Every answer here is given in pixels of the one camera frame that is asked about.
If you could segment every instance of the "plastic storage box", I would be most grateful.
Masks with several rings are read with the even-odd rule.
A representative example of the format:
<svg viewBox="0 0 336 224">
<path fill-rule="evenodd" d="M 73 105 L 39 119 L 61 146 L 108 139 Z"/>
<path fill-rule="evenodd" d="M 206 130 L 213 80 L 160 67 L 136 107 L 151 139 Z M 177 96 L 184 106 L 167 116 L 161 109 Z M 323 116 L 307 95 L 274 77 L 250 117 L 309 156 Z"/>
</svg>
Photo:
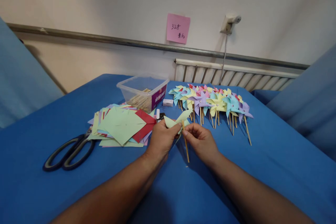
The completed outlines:
<svg viewBox="0 0 336 224">
<path fill-rule="evenodd" d="M 121 81 L 121 89 L 127 104 L 150 113 L 164 99 L 169 79 L 154 75 L 134 76 Z"/>
</svg>

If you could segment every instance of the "radiator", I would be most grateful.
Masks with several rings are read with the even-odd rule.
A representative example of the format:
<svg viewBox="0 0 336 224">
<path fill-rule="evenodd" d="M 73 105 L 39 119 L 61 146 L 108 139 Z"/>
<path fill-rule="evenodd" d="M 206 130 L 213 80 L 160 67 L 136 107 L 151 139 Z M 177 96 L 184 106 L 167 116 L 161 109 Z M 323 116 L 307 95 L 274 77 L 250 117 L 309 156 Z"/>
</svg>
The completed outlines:
<svg viewBox="0 0 336 224">
<path fill-rule="evenodd" d="M 212 85 L 239 86 L 247 91 L 254 89 L 278 90 L 287 87 L 299 74 L 247 68 L 202 61 L 175 59 L 175 80 Z"/>
</svg>

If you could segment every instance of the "cable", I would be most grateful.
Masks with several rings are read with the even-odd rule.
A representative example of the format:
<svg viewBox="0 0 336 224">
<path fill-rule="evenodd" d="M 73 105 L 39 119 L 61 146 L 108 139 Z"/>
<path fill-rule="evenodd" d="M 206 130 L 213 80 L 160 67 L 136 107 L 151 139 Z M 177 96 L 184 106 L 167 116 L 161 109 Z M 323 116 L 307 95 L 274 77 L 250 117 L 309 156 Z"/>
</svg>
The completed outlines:
<svg viewBox="0 0 336 224">
<path fill-rule="evenodd" d="M 223 78 L 223 72 L 224 72 L 224 61 L 225 61 L 225 58 L 226 58 L 226 44 L 228 42 L 228 35 L 225 36 L 225 47 L 224 47 L 224 59 L 223 59 L 223 66 L 222 66 L 222 74 L 220 75 L 220 80 L 219 80 L 219 84 L 221 85 L 222 84 L 222 78 Z"/>
</svg>

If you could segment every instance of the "pink sticky note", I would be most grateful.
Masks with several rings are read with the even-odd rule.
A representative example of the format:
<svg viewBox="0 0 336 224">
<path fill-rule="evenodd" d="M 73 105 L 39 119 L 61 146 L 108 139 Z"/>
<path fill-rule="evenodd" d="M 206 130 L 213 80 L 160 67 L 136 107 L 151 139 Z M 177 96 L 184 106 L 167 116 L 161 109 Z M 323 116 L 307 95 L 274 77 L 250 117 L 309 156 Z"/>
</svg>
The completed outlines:
<svg viewBox="0 0 336 224">
<path fill-rule="evenodd" d="M 190 26 L 190 17 L 168 13 L 167 40 L 186 44 Z"/>
</svg>

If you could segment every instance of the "scissors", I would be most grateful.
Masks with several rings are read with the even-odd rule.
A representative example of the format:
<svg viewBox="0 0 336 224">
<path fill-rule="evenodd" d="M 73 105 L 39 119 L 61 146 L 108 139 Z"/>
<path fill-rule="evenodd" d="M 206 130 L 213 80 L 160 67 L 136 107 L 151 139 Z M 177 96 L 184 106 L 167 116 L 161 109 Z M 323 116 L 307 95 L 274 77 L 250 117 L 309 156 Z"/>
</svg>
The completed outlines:
<svg viewBox="0 0 336 224">
<path fill-rule="evenodd" d="M 95 147 L 95 141 L 93 139 L 88 140 L 88 136 L 91 133 L 91 129 L 89 129 L 85 134 L 79 135 L 78 137 L 75 137 L 73 139 L 71 139 L 70 141 L 64 143 L 62 146 L 60 146 L 57 150 L 54 151 L 54 153 L 52 153 L 50 155 L 50 157 L 48 157 L 48 159 L 45 161 L 42 169 L 46 172 L 51 172 L 51 171 L 55 171 L 59 168 L 63 168 L 63 170 L 73 170 L 76 169 L 78 166 L 80 166 L 91 154 L 91 152 L 93 151 L 93 148 Z M 87 142 L 91 142 L 90 145 L 90 149 L 88 150 L 88 152 L 84 155 L 84 157 L 82 157 L 79 161 L 77 161 L 74 164 L 70 164 L 71 161 L 77 156 L 77 154 L 82 150 L 82 148 L 84 147 L 84 145 Z M 62 159 L 54 165 L 51 165 L 52 161 L 54 160 L 54 158 L 68 145 L 73 144 L 73 146 L 67 151 L 67 153 L 62 157 Z"/>
</svg>

